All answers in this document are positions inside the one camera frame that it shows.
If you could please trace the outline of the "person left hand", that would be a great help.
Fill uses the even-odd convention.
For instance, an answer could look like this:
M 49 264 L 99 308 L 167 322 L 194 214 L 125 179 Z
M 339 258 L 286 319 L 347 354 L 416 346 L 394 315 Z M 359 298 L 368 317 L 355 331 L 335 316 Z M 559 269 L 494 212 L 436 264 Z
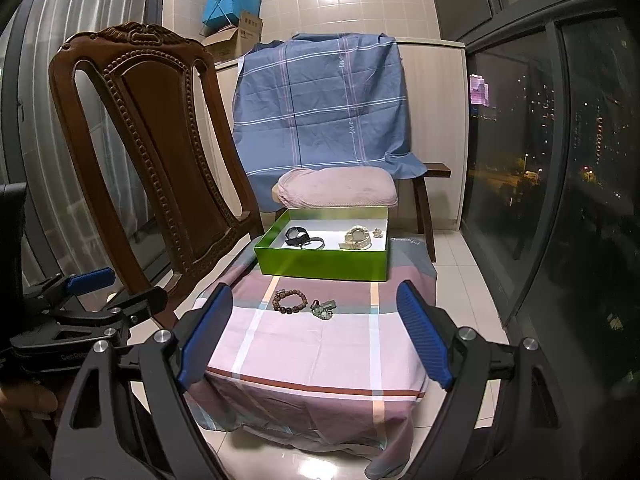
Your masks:
M 0 405 L 4 412 L 28 411 L 50 414 L 58 409 L 55 394 L 40 385 L 20 385 L 1 389 Z

